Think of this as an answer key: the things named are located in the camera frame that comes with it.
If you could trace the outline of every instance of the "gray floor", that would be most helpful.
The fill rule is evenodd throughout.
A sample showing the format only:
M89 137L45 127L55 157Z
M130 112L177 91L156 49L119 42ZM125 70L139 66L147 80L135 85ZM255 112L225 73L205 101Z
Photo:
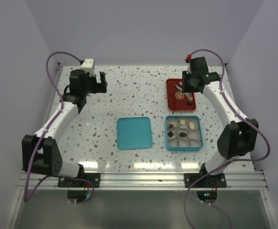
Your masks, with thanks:
M96 191L90 202L67 203L66 191L39 190L22 203L16 229L183 229L185 191ZM234 229L269 229L259 191L221 191L215 202ZM199 229L226 229L218 210L189 198L188 211Z

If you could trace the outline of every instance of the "red tray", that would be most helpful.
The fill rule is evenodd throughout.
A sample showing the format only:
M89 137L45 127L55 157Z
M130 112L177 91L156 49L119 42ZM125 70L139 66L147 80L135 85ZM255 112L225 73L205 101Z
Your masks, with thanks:
M182 79L167 79L168 109L170 111L194 111L196 109L194 93L192 93L193 104L188 104L187 96L175 86L176 83L181 81Z

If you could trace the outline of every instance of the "blue container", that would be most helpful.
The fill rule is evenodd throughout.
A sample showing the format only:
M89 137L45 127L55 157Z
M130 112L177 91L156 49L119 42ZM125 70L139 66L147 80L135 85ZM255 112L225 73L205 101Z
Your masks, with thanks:
M199 131L201 134L202 146L201 147L191 147L191 146L190 147L172 147L172 146L170 146L169 142L168 142L168 124L167 124L168 118L193 118L193 119L196 119L199 124ZM165 119L165 122L164 122L164 132L165 132L165 139L166 139L166 149L169 151L199 151L203 147L203 136L202 136L201 123L200 123L199 117L197 117L197 116L180 116L180 115L167 116Z

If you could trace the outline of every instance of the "white wall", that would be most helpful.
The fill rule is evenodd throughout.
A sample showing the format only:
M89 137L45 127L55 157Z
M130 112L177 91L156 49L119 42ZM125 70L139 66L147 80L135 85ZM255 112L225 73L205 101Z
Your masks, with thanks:
M40 127L49 102L49 54L25 1L0 0L0 229L22 169L21 140Z
M97 63L176 63L198 48L227 62L263 0L26 0L51 51Z
M238 105L271 143L270 157L257 164L265 172L278 217L278 0L265 0L228 65ZM258 141L255 157L266 152Z

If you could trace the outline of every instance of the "speckled tabletop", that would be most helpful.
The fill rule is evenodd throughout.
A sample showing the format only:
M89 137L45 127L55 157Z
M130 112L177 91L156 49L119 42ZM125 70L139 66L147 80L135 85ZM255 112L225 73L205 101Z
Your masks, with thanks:
M69 73L79 66L65 66L59 81L62 92L69 84ZM106 73L106 94L90 94L82 112L71 122L58 145L65 160L81 163L85 171L198 171L216 151L216 141L223 130L221 120L210 102L195 94L196 110L171 112L166 100L166 80L181 78L186 66L96 66L96 73ZM221 73L220 67L209 71ZM225 74L224 85L232 96ZM54 99L52 112L59 103ZM165 148L164 120L168 115L196 115L201 120L204 146L198 152L170 152ZM119 150L117 120L122 117L150 118L153 146L149 149ZM250 162L236 162L227 171L254 171Z

